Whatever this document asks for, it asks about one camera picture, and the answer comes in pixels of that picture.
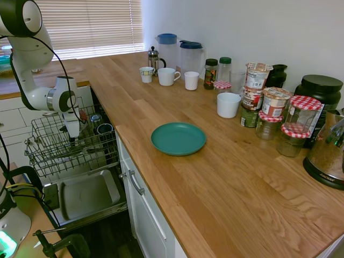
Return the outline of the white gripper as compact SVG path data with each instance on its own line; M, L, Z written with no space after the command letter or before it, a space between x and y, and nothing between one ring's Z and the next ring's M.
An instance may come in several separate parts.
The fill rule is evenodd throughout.
M63 121L70 136L69 143L71 147L75 146L76 139L80 134L79 118L80 114L78 109L63 113Z

